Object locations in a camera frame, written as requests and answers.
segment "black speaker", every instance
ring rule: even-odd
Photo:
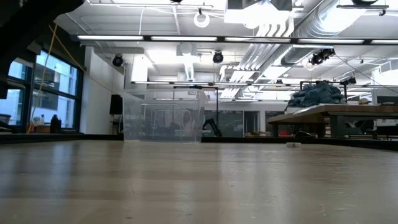
[[[112,95],[109,114],[123,114],[123,98],[120,95]]]

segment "transparent container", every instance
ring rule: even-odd
[[[124,141],[200,142],[205,119],[203,90],[126,90]]]

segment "blue fabric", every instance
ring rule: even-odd
[[[305,85],[303,90],[293,94],[293,100],[288,106],[306,108],[309,106],[323,104],[344,104],[344,96],[339,88],[322,81],[316,86]]]

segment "wooden floor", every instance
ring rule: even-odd
[[[3,223],[398,223],[398,153],[112,141],[0,146]]]

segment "workbench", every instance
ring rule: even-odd
[[[273,125],[275,137],[279,136],[278,125],[280,124],[305,124],[317,130],[318,138],[324,138],[325,126],[329,124],[331,136],[343,138],[347,133],[346,122],[380,118],[397,119],[398,106],[318,105],[292,114],[269,118],[268,123]]]

